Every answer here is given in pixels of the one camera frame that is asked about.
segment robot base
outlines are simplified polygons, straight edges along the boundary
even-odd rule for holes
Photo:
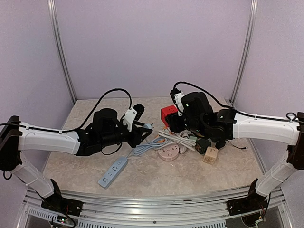
[[[41,207],[52,211],[56,209],[56,212],[61,212],[64,215],[68,214],[79,217],[82,210],[82,205],[83,202],[81,201],[62,198],[60,205],[52,206],[51,204],[43,201]]]
[[[227,202],[229,215],[239,215],[255,210],[260,210],[267,207],[267,202],[259,200],[248,200],[247,197],[240,199],[233,199]]]

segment pink round socket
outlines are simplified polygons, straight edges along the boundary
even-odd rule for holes
[[[173,161],[179,156],[179,146],[175,144],[168,145],[157,150],[158,156],[164,161]]]

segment metal pole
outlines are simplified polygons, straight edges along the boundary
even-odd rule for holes
[[[66,85],[69,91],[69,94],[71,96],[72,102],[75,104],[77,101],[77,96],[73,87],[73,83],[70,77],[70,73],[67,68],[67,61],[66,57],[63,51],[61,38],[60,38],[60,32],[59,32],[59,26],[58,26],[58,20],[57,20],[57,14],[56,14],[56,6],[54,0],[47,0],[48,2],[48,10],[51,18],[52,23],[52,29],[55,37],[56,47],[58,51],[59,60],[62,66],[63,74],[65,77]]]
[[[243,48],[243,53],[242,53],[242,58],[240,65],[238,67],[238,72],[237,72],[237,79],[233,88],[232,96],[230,99],[231,104],[236,100],[236,97],[238,95],[238,91],[241,85],[241,81],[243,78],[245,66],[246,66],[246,61],[248,58],[249,54],[249,49],[250,49],[250,44],[251,44],[251,39],[253,35],[253,29],[256,21],[256,16],[257,16],[257,0],[252,0],[251,1],[251,9],[250,9],[250,16],[249,16],[249,22],[248,22],[248,27],[247,27],[247,33],[246,33],[246,39],[245,39],[245,44]]]

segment beige adapter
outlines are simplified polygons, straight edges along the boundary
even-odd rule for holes
[[[207,147],[205,156],[203,158],[203,162],[208,164],[214,164],[215,160],[217,159],[219,150],[213,147]]]

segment red box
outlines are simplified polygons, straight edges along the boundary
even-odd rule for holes
[[[169,127],[167,121],[166,121],[166,116],[173,114],[173,113],[177,113],[177,109],[174,105],[165,107],[161,109],[161,120],[162,122],[166,125],[166,127]]]

